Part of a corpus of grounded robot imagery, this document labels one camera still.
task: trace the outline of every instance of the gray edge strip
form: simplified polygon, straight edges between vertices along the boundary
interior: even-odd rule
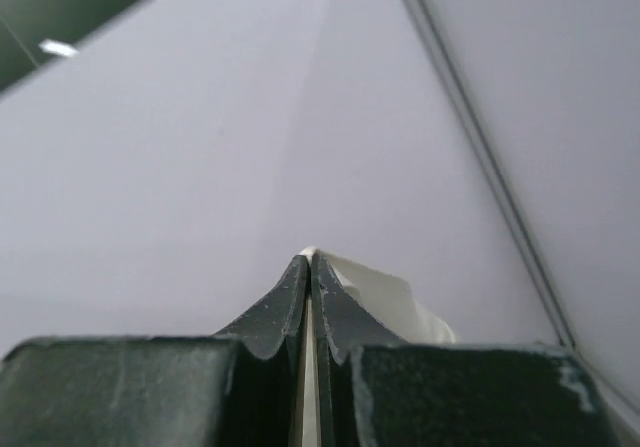
[[[520,255],[533,279],[544,308],[561,345],[576,350],[570,323],[563,313],[553,287],[551,273],[543,261],[537,242],[531,234],[517,199],[510,188],[507,175],[492,148],[487,129],[465,89],[460,69],[451,56],[451,49],[443,36],[441,23],[429,0],[404,0],[418,34],[434,60],[436,69],[457,111],[482,170],[498,202]]]

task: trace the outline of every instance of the dark green plastic object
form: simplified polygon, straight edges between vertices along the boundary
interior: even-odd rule
[[[0,447],[300,445],[309,296],[322,447],[618,445],[568,352],[409,344],[316,255],[212,337],[16,347],[0,370]]]

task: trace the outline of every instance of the worn black surface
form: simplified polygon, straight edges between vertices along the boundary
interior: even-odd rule
[[[351,349],[361,345],[402,345],[405,341],[344,291],[322,254],[312,260],[311,298],[322,447],[358,445],[351,368],[345,360]]]
[[[365,347],[350,357],[359,444],[618,445],[567,352]]]
[[[216,334],[242,342],[255,363],[238,365],[230,398],[234,415],[223,435],[223,445],[286,446],[292,431],[303,318],[309,282],[309,264],[294,257],[278,284],[244,314]],[[256,418],[262,433],[247,423]]]
[[[44,338],[0,371],[0,446],[287,446],[308,264],[215,337]]]
[[[322,255],[311,292],[323,447],[617,445],[566,351],[410,345],[342,289]]]
[[[0,0],[0,16],[29,55],[37,64],[42,65],[55,57],[42,52],[38,47],[40,42],[52,39],[76,44],[136,1],[138,0]],[[32,70],[15,68],[13,62],[6,57],[8,51],[1,42],[0,38],[0,91]]]
[[[0,445],[217,445],[240,347],[211,338],[29,341],[3,364]]]

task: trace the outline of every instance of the white wall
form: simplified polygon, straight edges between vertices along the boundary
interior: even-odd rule
[[[434,0],[580,350],[640,412],[640,0]],[[640,417],[635,419],[640,432]]]
[[[0,350],[207,333],[309,244],[554,334],[400,0],[149,1],[0,103]]]

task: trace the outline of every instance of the white plastic piece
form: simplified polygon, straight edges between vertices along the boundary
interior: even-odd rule
[[[43,52],[59,57],[73,57],[78,54],[75,47],[57,40],[45,39],[40,42],[39,47]]]
[[[405,340],[423,344],[458,342],[458,336],[444,320],[415,301],[406,280],[321,251],[317,247],[307,247],[300,254],[311,261],[317,251],[331,262],[345,291]]]

